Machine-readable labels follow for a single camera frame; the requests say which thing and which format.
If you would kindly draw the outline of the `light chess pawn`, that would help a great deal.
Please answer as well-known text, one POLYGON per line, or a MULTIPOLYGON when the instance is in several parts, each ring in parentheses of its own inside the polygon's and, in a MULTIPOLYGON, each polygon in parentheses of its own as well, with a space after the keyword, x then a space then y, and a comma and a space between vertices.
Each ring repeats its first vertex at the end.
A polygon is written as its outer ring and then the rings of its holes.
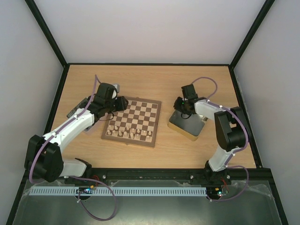
POLYGON ((117 136, 117 135, 118 135, 118 131, 115 131, 115 130, 114 130, 114 131, 112 132, 112 135, 113 135, 113 136, 117 136))

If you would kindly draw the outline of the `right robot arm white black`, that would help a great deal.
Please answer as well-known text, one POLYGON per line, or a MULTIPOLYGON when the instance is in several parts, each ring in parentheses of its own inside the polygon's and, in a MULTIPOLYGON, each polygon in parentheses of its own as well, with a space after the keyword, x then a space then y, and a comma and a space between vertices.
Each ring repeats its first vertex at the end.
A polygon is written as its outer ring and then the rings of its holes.
POLYGON ((204 177, 208 183, 216 183, 231 158, 248 145, 249 128, 244 113, 240 107, 226 108, 208 98, 198 97, 193 84, 183 86, 181 90, 183 96, 175 100, 168 125, 183 135, 198 137, 205 120, 215 123, 217 149, 205 163, 204 177))

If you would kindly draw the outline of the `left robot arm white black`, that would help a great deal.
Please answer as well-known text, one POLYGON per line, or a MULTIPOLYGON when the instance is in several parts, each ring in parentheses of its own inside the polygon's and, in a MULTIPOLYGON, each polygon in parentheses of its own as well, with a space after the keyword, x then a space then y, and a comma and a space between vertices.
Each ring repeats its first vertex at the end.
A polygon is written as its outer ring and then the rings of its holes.
POLYGON ((128 100, 119 96, 119 91, 119 84, 101 83, 67 115, 64 123, 43 136, 30 138, 24 167, 31 183, 34 176, 53 182, 59 177, 84 175, 90 164, 78 158, 63 159, 62 153, 73 139, 90 130, 106 114, 127 108, 128 100))

